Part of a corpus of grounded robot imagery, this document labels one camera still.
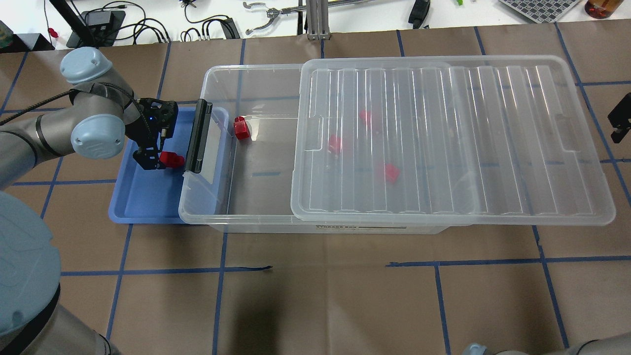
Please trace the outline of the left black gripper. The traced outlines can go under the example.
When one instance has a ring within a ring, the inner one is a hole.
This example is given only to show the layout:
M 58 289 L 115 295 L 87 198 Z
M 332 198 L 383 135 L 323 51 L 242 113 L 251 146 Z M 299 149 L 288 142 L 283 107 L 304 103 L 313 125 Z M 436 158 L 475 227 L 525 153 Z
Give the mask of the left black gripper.
M 139 116 L 125 126 L 126 136 L 133 140 L 138 149 L 133 159 L 145 171 L 164 170 L 160 153 L 167 139 L 171 139 L 176 126 L 178 104 L 154 98 L 141 98 L 135 103 Z

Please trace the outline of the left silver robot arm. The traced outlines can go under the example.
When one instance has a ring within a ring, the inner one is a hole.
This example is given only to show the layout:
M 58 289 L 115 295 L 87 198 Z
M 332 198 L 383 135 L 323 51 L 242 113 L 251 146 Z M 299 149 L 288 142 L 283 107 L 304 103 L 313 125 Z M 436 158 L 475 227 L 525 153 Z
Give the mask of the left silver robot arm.
M 3 355 L 118 355 L 119 349 L 60 303 L 61 258 L 41 217 L 6 188 L 43 162 L 77 153 L 88 159 L 118 155 L 126 140 L 146 170 L 162 170 L 165 140 L 175 130 L 174 101 L 137 98 L 94 47 L 65 55 L 60 72 L 70 106 L 1 122 L 1 353 Z

